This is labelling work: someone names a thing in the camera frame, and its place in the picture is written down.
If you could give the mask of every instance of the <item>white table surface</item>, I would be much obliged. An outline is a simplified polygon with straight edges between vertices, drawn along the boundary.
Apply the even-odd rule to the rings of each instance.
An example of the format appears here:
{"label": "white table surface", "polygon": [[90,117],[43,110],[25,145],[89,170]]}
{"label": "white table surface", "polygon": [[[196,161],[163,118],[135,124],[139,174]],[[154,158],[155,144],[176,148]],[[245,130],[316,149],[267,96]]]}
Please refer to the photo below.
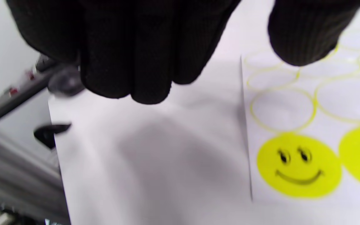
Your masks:
{"label": "white table surface", "polygon": [[240,55],[268,47],[273,2],[244,0],[192,85],[159,105],[84,91],[52,98],[73,225],[360,224],[360,208],[251,199]]}

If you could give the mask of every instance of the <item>paper sheet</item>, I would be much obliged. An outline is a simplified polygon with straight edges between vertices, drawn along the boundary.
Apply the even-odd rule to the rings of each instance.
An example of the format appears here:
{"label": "paper sheet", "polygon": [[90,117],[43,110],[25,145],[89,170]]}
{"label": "paper sheet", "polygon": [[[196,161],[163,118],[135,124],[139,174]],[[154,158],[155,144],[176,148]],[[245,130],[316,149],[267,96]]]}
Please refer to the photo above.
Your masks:
{"label": "paper sheet", "polygon": [[360,205],[360,15],[305,67],[242,55],[254,201]]}

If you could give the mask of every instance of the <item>knit glove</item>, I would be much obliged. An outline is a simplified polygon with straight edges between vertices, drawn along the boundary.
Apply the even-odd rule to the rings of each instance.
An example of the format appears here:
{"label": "knit glove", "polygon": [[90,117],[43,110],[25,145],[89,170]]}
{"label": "knit glove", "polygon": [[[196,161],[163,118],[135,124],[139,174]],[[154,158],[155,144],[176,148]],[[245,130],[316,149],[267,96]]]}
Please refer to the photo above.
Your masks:
{"label": "knit glove", "polygon": [[34,49],[107,98],[157,104],[200,75],[240,0],[6,0]]}
{"label": "knit glove", "polygon": [[304,66],[325,57],[360,8],[360,0],[276,0],[270,43],[285,62]]}

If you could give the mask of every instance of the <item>white wall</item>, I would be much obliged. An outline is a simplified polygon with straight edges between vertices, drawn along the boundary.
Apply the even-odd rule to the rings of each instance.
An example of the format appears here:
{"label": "white wall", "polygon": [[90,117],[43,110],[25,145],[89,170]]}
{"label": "white wall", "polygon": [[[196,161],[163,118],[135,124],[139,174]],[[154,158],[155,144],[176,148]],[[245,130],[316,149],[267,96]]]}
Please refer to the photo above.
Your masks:
{"label": "white wall", "polygon": [[[22,40],[5,1],[0,0],[0,94],[36,62],[38,55]],[[1,130],[46,157],[49,151],[34,140],[33,130],[50,121],[47,99],[44,91],[0,121]]]}

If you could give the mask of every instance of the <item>smiley face eye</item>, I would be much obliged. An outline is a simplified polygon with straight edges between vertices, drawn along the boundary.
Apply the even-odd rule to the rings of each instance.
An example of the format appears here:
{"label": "smiley face eye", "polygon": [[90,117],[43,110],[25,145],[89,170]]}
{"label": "smiley face eye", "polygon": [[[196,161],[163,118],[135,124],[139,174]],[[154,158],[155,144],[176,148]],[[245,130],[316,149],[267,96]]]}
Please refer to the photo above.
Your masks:
{"label": "smiley face eye", "polygon": [[312,154],[308,149],[298,148],[298,152],[301,155],[301,158],[304,162],[308,163],[312,160]]}
{"label": "smiley face eye", "polygon": [[283,150],[280,149],[278,151],[278,154],[280,155],[280,159],[283,162],[283,164],[289,164],[290,163],[291,157],[290,157],[290,154],[288,152],[283,151]]}

